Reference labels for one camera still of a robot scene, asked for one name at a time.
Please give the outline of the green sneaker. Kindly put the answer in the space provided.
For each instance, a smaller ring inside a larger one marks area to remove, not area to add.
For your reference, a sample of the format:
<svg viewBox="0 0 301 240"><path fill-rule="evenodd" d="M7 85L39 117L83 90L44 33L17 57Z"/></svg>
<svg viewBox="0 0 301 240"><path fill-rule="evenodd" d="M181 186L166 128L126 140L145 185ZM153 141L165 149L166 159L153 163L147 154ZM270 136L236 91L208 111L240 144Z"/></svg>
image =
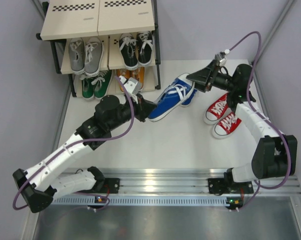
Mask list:
<svg viewBox="0 0 301 240"><path fill-rule="evenodd" d="M82 97L85 100L91 100L94 97L94 86L92 84L94 78L82 74L79 79L81 80Z"/></svg>
<svg viewBox="0 0 301 240"><path fill-rule="evenodd" d="M102 99L107 95L111 80L113 78L112 70L103 70L93 79L91 84L94 87L94 97L96 99Z"/></svg>

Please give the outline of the beige black shoe shelf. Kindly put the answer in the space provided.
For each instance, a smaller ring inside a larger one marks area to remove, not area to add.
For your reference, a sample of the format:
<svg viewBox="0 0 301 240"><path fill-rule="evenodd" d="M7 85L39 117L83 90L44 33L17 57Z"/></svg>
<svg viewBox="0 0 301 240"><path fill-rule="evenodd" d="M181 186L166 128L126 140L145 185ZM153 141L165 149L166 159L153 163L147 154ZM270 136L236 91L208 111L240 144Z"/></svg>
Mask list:
<svg viewBox="0 0 301 240"><path fill-rule="evenodd" d="M155 49L150 65L146 68L144 91L161 89L160 42L158 5L155 0L51 0L42 3L45 18L36 38L51 43L57 74L69 78L71 95L80 98L79 79L72 73L68 46L72 38L84 41L98 37L105 45L106 54L101 70L117 70L124 67L115 45L124 33L151 31Z"/></svg>

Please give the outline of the aluminium mounting rail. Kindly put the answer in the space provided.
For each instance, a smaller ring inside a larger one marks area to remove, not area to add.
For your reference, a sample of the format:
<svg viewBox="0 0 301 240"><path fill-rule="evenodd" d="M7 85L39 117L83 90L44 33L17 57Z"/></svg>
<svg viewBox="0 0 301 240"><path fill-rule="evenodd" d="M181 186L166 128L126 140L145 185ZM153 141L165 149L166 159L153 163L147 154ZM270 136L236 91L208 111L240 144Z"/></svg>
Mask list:
<svg viewBox="0 0 301 240"><path fill-rule="evenodd" d="M129 169L101 168L106 178L119 178L118 195L129 196L208 196L208 179L222 178L226 169ZM284 178L260 180L261 185L272 187ZM301 196L301 186L296 176L290 176L276 189L261 188L257 197Z"/></svg>

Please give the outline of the black sneaker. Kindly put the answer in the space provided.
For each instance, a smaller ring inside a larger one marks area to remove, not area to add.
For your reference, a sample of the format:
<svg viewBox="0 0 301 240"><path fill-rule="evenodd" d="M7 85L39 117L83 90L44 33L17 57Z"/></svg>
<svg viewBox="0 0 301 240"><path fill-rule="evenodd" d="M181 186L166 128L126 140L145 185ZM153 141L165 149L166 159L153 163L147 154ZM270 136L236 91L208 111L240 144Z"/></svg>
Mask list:
<svg viewBox="0 0 301 240"><path fill-rule="evenodd" d="M139 65L136 57L136 45L137 40L131 33L123 33L119 37L119 51L121 53L125 68L130 71L136 70Z"/></svg>
<svg viewBox="0 0 301 240"><path fill-rule="evenodd" d="M152 62L154 47L153 35L150 31L141 31L136 35L138 62L141 66L147 67Z"/></svg>

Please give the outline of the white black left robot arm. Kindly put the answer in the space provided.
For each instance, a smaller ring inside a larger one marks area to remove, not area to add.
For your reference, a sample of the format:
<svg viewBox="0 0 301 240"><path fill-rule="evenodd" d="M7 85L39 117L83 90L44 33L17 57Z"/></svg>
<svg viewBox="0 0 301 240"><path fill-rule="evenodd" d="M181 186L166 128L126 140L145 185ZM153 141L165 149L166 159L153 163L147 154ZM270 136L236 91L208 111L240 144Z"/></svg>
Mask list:
<svg viewBox="0 0 301 240"><path fill-rule="evenodd" d="M157 105L137 94L126 98L124 104L115 95L107 95L95 106L92 117L82 123L56 151L26 170L17 169L12 177L32 213L46 209L54 200L73 193L103 193L105 177L97 167L61 177L70 165L95 151L103 143L121 138L111 132L134 120L144 122Z"/></svg>

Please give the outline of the grey sneaker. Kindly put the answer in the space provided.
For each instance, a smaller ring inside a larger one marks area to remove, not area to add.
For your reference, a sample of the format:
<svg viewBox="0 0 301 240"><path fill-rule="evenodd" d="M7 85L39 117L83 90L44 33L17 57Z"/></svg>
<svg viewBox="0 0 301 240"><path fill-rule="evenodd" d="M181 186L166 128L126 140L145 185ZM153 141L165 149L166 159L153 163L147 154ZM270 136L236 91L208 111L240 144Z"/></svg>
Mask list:
<svg viewBox="0 0 301 240"><path fill-rule="evenodd" d="M70 67L74 74L84 73L85 44L82 38L72 38L68 45Z"/></svg>
<svg viewBox="0 0 301 240"><path fill-rule="evenodd" d="M98 37L91 37L86 43L84 71L87 76L95 77L99 74L104 50L104 44Z"/></svg>

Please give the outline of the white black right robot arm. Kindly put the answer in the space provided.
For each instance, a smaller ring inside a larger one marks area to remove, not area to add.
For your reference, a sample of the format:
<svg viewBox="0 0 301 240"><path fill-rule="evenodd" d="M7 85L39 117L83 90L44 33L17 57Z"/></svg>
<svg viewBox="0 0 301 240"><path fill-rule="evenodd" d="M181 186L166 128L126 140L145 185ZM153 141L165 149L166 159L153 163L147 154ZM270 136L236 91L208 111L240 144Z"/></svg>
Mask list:
<svg viewBox="0 0 301 240"><path fill-rule="evenodd" d="M224 174L224 187L236 193L243 184L262 179L283 177L281 187L296 170L298 141L294 135L285 135L261 112L250 92L253 68L240 64L233 75L220 72L217 60L186 78L203 93L216 87L227 91L226 102L246 126L257 143L251 162L229 168Z"/></svg>

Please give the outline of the red sneaker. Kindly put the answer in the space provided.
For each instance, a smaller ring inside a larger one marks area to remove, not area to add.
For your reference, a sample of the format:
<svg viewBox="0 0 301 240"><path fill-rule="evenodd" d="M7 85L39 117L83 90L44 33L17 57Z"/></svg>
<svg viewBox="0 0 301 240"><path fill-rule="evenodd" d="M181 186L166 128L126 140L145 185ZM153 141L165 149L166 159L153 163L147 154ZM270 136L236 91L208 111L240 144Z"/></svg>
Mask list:
<svg viewBox="0 0 301 240"><path fill-rule="evenodd" d="M206 124L214 125L222 119L228 109L227 97L228 94L225 93L206 109L203 114L203 120Z"/></svg>
<svg viewBox="0 0 301 240"><path fill-rule="evenodd" d="M232 135L242 123L234 112L221 119L212 129L212 135L217 139L225 139Z"/></svg>

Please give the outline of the blue sneaker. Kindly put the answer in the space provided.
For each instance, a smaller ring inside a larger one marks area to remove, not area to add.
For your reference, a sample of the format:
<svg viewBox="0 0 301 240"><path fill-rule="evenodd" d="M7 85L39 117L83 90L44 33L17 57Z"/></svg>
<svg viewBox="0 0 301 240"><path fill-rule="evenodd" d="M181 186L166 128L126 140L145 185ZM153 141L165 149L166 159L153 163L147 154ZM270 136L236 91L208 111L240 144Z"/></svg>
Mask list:
<svg viewBox="0 0 301 240"><path fill-rule="evenodd" d="M189 73L183 73L178 77L179 84L182 85L184 88L184 90L182 90L182 107L188 107L191 104L191 101L197 92L197 90L195 89L195 83L187 79L188 75Z"/></svg>
<svg viewBox="0 0 301 240"><path fill-rule="evenodd" d="M148 116L151 122L157 122L166 117L183 102L182 90L184 87L179 84L179 76L160 94L155 100L157 107Z"/></svg>

